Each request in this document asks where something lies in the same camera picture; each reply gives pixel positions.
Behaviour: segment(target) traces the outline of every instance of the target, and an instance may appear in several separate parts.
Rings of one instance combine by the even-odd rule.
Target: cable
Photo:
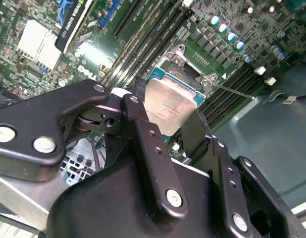
[[[98,172],[98,171],[100,171],[100,163],[99,163],[99,158],[98,158],[98,154],[97,154],[96,145],[91,138],[87,137],[86,139],[90,142],[90,145],[92,146],[94,161],[95,161],[95,168],[96,168],[96,172]]]

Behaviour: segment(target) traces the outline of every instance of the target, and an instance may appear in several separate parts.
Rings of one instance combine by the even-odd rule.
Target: white heatsink
[[[17,50],[23,52],[23,57],[53,70],[61,54],[61,51],[54,45],[56,39],[57,36],[51,30],[36,20],[29,20]]]

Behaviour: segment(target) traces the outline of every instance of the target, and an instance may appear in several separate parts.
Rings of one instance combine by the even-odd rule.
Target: label
[[[74,38],[93,1],[94,0],[78,0],[76,5],[71,8],[55,42],[55,46],[63,53],[66,53],[70,42]]]
[[[90,72],[88,69],[85,69],[82,65],[79,65],[77,70],[81,73],[83,73],[85,76],[88,76],[89,79],[96,80],[97,76]]]

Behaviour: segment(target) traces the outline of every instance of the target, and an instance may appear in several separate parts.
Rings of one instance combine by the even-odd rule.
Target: blue connector
[[[104,17],[102,19],[102,21],[100,22],[100,27],[101,28],[105,28],[106,25],[108,24],[110,18],[112,17],[112,15],[114,14],[114,12],[117,10],[118,6],[119,6],[119,3],[121,2],[121,0],[114,0],[113,3],[112,3],[112,6],[111,8],[109,9],[109,12],[107,14],[106,17]]]
[[[47,69],[48,68],[46,66],[42,67],[41,70],[40,70],[40,74],[45,74]]]

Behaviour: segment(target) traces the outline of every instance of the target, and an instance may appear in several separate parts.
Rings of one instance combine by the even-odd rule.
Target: silver screw
[[[166,198],[173,207],[180,207],[182,205],[181,195],[173,189],[169,189],[166,192]]]
[[[56,144],[52,139],[40,137],[33,142],[33,147],[41,153],[48,154],[55,150]]]
[[[249,160],[243,159],[243,161],[244,161],[244,163],[245,163],[247,166],[249,166],[249,167],[252,166]]]
[[[234,224],[242,230],[243,232],[246,232],[248,230],[248,226],[246,221],[238,214],[233,214],[232,219],[234,221]]]
[[[9,142],[15,137],[15,131],[7,126],[0,126],[0,142]]]
[[[139,103],[139,100],[138,100],[137,97],[135,97],[135,96],[131,96],[130,99],[131,99],[131,101],[134,102],[134,103]]]
[[[96,91],[100,92],[100,93],[103,93],[103,92],[104,92],[103,87],[102,87],[101,85],[99,85],[99,84],[94,85],[94,89],[95,89]]]

